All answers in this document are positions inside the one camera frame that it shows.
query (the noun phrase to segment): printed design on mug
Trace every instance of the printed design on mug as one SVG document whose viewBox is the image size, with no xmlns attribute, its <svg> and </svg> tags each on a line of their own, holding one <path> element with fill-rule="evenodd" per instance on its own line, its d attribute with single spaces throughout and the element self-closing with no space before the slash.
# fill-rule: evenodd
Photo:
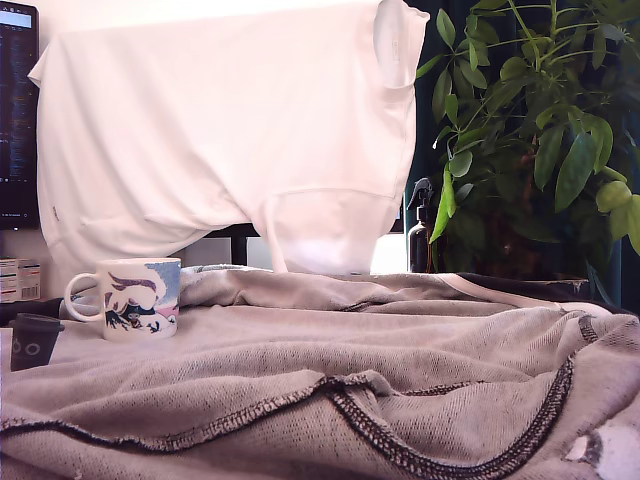
<svg viewBox="0 0 640 480">
<path fill-rule="evenodd" d="M 105 319 L 111 328 L 147 329 L 157 333 L 176 323 L 179 272 L 170 264 L 132 266 L 127 275 L 109 272 L 112 291 L 104 295 Z"/>
</svg>

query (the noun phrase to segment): dark object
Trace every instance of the dark object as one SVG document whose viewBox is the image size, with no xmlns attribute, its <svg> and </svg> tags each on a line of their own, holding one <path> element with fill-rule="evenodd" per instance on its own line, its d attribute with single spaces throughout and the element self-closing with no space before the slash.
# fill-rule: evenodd
<svg viewBox="0 0 640 480">
<path fill-rule="evenodd" d="M 19 313 L 9 322 L 13 328 L 11 371 L 48 365 L 58 333 L 64 325 L 57 318 Z"/>
<path fill-rule="evenodd" d="M 247 237 L 231 237 L 231 263 L 233 265 L 248 265 Z"/>
<path fill-rule="evenodd" d="M 432 218 L 433 185 L 428 177 L 416 182 L 413 196 L 407 206 L 408 210 L 418 209 L 418 224 L 409 230 L 409 271 L 412 273 L 433 273 L 433 259 L 431 255 L 431 232 L 433 232 Z"/>
<path fill-rule="evenodd" d="M 0 230 L 38 228 L 38 10 L 0 1 Z"/>
<path fill-rule="evenodd" d="M 34 313 L 45 317 L 58 318 L 60 315 L 61 298 L 41 301 L 0 303 L 0 327 L 6 327 L 19 313 Z"/>
</svg>

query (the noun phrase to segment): mug handle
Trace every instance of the mug handle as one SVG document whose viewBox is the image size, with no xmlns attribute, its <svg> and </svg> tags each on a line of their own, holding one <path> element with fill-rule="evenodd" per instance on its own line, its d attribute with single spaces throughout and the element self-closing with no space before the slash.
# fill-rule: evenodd
<svg viewBox="0 0 640 480">
<path fill-rule="evenodd" d="M 73 303 L 71 302 L 71 289 L 78 280 L 82 280 L 83 278 L 97 279 L 98 276 L 95 273 L 81 273 L 73 277 L 69 282 L 69 285 L 67 285 L 67 288 L 64 290 L 65 307 L 67 307 L 67 311 L 73 318 L 75 318 L 76 320 L 80 320 L 81 322 L 95 322 L 96 320 L 102 320 L 103 316 L 101 313 L 88 317 L 86 315 L 82 315 L 73 307 Z"/>
</svg>

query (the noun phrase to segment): black container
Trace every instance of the black container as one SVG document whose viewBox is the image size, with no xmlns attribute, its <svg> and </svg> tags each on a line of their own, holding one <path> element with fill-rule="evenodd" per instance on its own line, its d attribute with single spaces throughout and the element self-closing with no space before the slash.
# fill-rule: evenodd
<svg viewBox="0 0 640 480">
<path fill-rule="evenodd" d="M 433 273 L 434 265 L 431 258 L 431 233 L 433 232 L 433 218 L 438 209 L 431 206 L 434 189 L 428 177 L 416 182 L 413 195 L 407 210 L 418 210 L 418 224 L 409 230 L 409 271 L 412 273 Z"/>
<path fill-rule="evenodd" d="M 64 325 L 57 318 L 19 313 L 9 322 L 13 328 L 11 371 L 48 365 L 58 334 Z"/>
</svg>

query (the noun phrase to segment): black stitching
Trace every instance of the black stitching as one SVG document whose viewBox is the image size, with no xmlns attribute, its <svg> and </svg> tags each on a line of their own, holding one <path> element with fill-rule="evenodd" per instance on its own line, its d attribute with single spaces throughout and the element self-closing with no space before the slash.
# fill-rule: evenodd
<svg viewBox="0 0 640 480">
<path fill-rule="evenodd" d="M 580 327 L 580 334 L 587 343 L 593 343 L 598 340 L 598 334 L 593 329 L 591 324 L 591 315 L 583 315 L 578 319 L 578 327 Z"/>
<path fill-rule="evenodd" d="M 359 302 L 348 307 L 339 309 L 339 312 L 362 312 L 369 307 L 375 307 L 377 305 L 384 305 L 382 302 Z"/>
<path fill-rule="evenodd" d="M 402 395 L 406 395 L 407 397 L 436 397 L 439 395 L 446 395 L 447 393 L 453 392 L 454 390 L 458 390 L 459 388 L 465 388 L 471 385 L 478 385 L 480 383 L 484 383 L 484 382 L 483 381 L 460 382 L 460 383 L 452 383 L 451 385 L 437 385 L 435 387 L 426 388 L 424 390 L 409 390 L 407 392 L 402 392 Z"/>
<path fill-rule="evenodd" d="M 232 432 L 245 428 L 269 415 L 292 407 L 309 399 L 314 393 L 328 388 L 344 386 L 367 386 L 374 390 L 365 375 L 349 377 L 323 377 L 315 384 L 301 390 L 261 400 L 236 412 L 225 415 L 204 426 L 195 427 L 177 434 L 154 438 L 115 437 L 95 435 L 83 428 L 61 420 L 27 421 L 13 418 L 0 423 L 0 435 L 15 435 L 25 432 L 53 430 L 78 440 L 116 449 L 143 450 L 151 453 L 175 453 L 211 442 Z"/>
<path fill-rule="evenodd" d="M 542 446 L 557 421 L 569 394 L 573 378 L 573 358 L 558 370 L 542 405 L 531 424 L 511 446 L 493 459 L 473 466 L 436 462 L 400 440 L 389 427 L 378 424 L 344 391 L 329 392 L 347 423 L 387 460 L 419 478 L 431 480 L 497 480 L 522 467 Z"/>
</svg>

